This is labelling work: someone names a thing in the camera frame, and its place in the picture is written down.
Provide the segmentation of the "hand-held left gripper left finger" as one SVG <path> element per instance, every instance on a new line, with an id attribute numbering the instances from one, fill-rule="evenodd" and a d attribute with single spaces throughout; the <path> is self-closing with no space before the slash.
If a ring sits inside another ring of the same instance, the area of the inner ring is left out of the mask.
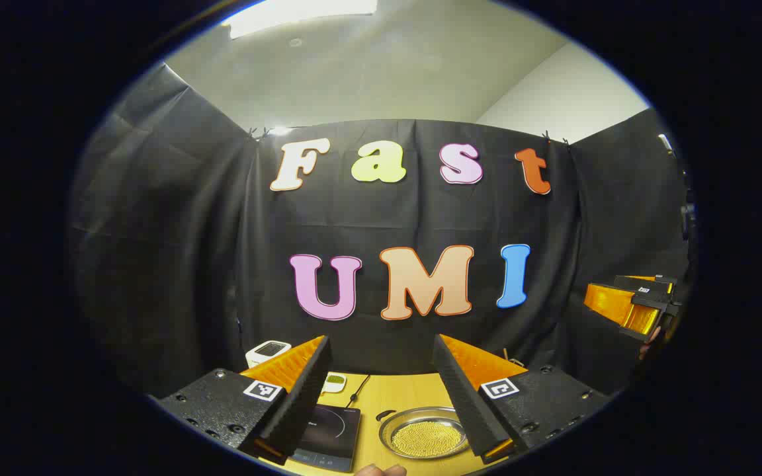
<path id="1" fill-rule="evenodd" d="M 331 362 L 322 335 L 242 372 L 216 368 L 156 404 L 188 430 L 283 465 L 314 415 Z"/>

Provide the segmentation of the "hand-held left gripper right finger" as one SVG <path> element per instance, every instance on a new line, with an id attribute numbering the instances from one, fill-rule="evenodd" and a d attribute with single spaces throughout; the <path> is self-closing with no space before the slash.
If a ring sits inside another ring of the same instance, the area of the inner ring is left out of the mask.
<path id="1" fill-rule="evenodd" d="M 611 401 L 556 366 L 528 370 L 442 334 L 433 339 L 433 367 L 485 464 L 532 452 Z"/>

